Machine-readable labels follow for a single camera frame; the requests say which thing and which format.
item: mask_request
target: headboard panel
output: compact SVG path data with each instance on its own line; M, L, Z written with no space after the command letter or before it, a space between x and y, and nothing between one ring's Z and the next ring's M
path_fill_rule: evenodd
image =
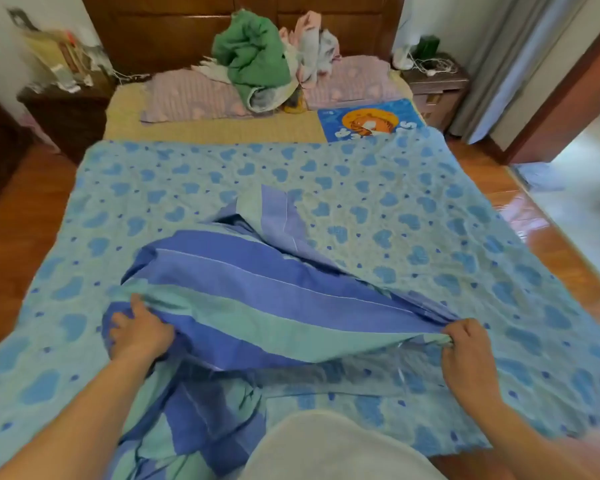
M404 0L83 0L115 69L154 73L210 55L232 12L247 8L293 29L299 15L322 13L343 55L388 60Z

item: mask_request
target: wooden nightstand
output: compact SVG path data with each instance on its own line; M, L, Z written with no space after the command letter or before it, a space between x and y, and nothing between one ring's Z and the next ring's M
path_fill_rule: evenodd
M453 57L444 53L436 57L453 61ZM401 75L413 91L413 102L427 124L446 131L469 90L469 75L460 65L455 74L428 77L419 70L411 69L401 71Z
M80 92L71 94L49 86L40 94L24 88L18 101L69 160L78 165L87 148L104 135L105 110L111 96L112 92L99 88L82 87Z

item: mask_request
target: hand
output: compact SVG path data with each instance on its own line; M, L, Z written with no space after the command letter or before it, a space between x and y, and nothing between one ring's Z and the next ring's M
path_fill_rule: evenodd
M442 374L451 393L473 419L504 406L491 341L478 320L458 320L445 327L454 341L442 349Z
M163 323L144 306L137 293L131 295L133 319L123 313L113 314L109 336L114 342L111 359L131 357L133 360L153 362L167 352L175 336L173 325Z

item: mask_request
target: wall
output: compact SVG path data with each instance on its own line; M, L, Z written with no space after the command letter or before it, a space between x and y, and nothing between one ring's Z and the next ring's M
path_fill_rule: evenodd
M501 0L405 0L400 24L408 17L396 37L400 46L410 36L416 41L421 35L440 37L440 50L453 55L461 64L467 64L480 42L480 35L489 24L489 17Z
M513 142L599 33L600 0L587 0L491 130L499 147L504 150Z
M29 55L4 9L10 6L23 8L39 28L95 30L81 0L0 0L0 103L17 118L24 107L16 101L16 94L32 80L32 74L24 62Z

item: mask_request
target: crumpled green clothing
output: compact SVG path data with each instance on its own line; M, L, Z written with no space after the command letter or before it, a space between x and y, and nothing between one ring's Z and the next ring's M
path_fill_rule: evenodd
M228 68L229 80L245 107L258 89L291 82L285 47L273 22L247 10L232 15L231 25L216 35L211 55Z

